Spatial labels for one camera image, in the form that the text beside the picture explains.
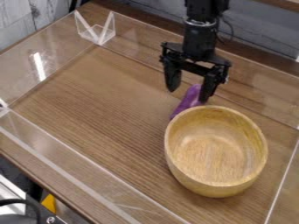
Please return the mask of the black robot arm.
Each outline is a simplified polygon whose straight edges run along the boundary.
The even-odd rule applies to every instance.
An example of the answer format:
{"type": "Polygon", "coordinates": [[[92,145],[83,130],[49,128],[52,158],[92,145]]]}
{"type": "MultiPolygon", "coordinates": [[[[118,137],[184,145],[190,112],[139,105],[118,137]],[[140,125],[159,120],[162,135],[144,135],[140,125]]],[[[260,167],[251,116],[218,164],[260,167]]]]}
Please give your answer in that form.
{"type": "Polygon", "coordinates": [[[203,77],[199,102],[206,103],[230,76],[231,62],[216,54],[220,18],[230,0],[184,0],[184,7],[183,42],[162,43],[164,83],[174,92],[182,84],[183,71],[198,74],[203,77]]]}

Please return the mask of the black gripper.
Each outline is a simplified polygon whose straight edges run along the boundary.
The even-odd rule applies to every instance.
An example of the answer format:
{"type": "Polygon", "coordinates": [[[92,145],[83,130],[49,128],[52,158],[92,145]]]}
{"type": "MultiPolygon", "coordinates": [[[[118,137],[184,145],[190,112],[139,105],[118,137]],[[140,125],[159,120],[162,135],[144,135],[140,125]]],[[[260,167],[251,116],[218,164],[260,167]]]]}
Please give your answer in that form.
{"type": "Polygon", "coordinates": [[[164,82],[170,92],[182,84],[182,73],[188,71],[204,80],[200,86],[199,102],[206,103],[220,83],[228,78],[231,62],[216,54],[219,20],[184,20],[182,43],[163,42],[160,62],[163,63],[164,82]]]}

